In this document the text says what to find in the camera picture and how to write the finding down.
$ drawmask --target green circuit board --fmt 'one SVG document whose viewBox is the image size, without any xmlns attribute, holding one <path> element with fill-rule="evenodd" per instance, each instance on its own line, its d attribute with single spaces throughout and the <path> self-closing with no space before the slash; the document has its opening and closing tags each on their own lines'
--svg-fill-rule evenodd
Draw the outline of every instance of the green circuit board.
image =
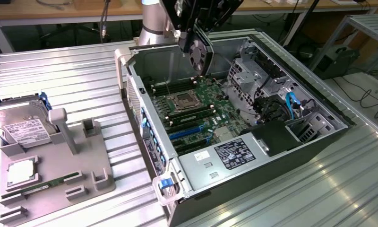
<svg viewBox="0 0 378 227">
<path fill-rule="evenodd" d="M 175 100 L 179 96 L 189 96 L 188 93 L 191 94 L 191 98 L 197 98 L 197 100 L 191 99 L 191 104 L 196 105 L 196 107 L 180 109 Z M 179 139 L 172 139 L 172 143 L 180 155 L 221 142 L 224 137 L 218 137 L 214 134 L 216 130 L 229 130 L 229 137 L 236 137 L 240 135 L 240 132 L 249 127 L 240 114 L 236 112 L 236 108 L 229 100 L 224 99 L 220 86 L 217 83 L 212 83 L 209 79 L 197 80 L 197 85 L 191 90 L 180 91 L 165 96 L 153 96 L 152 100 L 169 136 L 199 126 L 203 127 L 200 132 Z M 175 114 L 183 115 L 184 113 L 191 113 L 187 115 L 187 121 L 180 125 L 171 126 L 171 121 L 173 123 L 176 123 L 176 121 L 171 119 L 167 120 L 165 117 L 175 116 Z"/>
</svg>

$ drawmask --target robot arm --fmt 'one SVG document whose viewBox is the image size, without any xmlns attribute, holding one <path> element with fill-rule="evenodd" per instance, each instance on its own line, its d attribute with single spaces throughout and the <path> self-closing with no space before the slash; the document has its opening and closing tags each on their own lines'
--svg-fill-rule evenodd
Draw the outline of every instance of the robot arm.
<svg viewBox="0 0 378 227">
<path fill-rule="evenodd" d="M 244 0 L 160 0 L 169 21 L 180 31 L 179 46 L 199 75 L 208 74 L 213 45 L 205 34 L 220 27 Z"/>
</svg>

